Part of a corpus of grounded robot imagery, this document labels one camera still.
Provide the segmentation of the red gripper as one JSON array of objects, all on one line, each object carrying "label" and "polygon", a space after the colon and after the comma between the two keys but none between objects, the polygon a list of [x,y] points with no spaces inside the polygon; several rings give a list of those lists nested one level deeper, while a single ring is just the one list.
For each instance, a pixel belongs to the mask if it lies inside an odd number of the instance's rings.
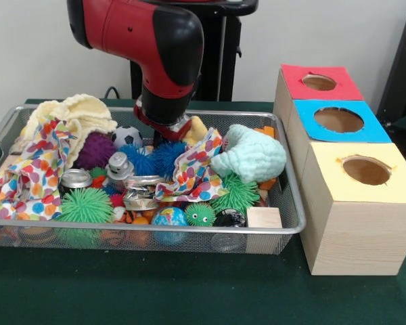
[{"label": "red gripper", "polygon": [[182,140],[191,129],[192,120],[184,114],[172,125],[161,125],[151,121],[144,113],[140,103],[135,103],[133,107],[134,115],[144,124],[154,129],[153,147],[157,148],[162,142],[162,137],[171,141]]}]

